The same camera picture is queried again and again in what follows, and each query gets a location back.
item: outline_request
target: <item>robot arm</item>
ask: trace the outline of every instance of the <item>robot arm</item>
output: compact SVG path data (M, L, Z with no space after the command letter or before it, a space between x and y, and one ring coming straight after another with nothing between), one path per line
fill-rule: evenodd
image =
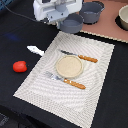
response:
M49 24L63 21L69 14L80 11L82 0L34 0L37 21L48 18Z

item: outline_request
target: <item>striped placemat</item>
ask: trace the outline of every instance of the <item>striped placemat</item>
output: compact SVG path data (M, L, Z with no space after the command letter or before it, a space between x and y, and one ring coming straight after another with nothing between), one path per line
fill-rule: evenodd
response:
M72 79L84 84L85 90L44 75L46 71L59 75L55 64L64 54L58 49L98 59L97 63L82 60L83 73ZM112 44L60 31L14 96L82 128L90 128L113 49Z

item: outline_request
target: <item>red object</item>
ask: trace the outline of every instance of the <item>red object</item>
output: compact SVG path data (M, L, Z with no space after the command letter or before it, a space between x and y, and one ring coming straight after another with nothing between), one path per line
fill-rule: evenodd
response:
M25 72L27 70L25 61L18 61L13 64L13 70L15 72Z

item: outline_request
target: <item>knife handle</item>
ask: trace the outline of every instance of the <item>knife handle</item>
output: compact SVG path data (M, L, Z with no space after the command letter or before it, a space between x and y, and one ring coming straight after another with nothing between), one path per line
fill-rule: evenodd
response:
M80 88L80 89L85 89L86 88L84 85L76 83L76 82L68 80L68 79L64 79L64 82L67 83L67 84L70 84L72 86L75 86L77 88Z
M94 58L91 58L91 57L87 57L87 56L78 55L78 57L80 59L88 60L88 61L91 61L91 62L94 62L94 63L96 63L98 61L97 59L94 59Z

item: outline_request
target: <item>black tablecloth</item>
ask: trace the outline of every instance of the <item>black tablecloth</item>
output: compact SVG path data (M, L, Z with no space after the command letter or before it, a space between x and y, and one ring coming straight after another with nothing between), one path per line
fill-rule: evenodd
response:
M32 0L17 0L11 9L35 19ZM80 128L13 97L40 59L27 46L35 45L45 51L58 32L56 26L32 22L8 11L0 14L0 105L53 128ZM128 128L128 44L81 32L75 35L115 45L91 128ZM12 65L16 61L26 61L28 70L15 73Z

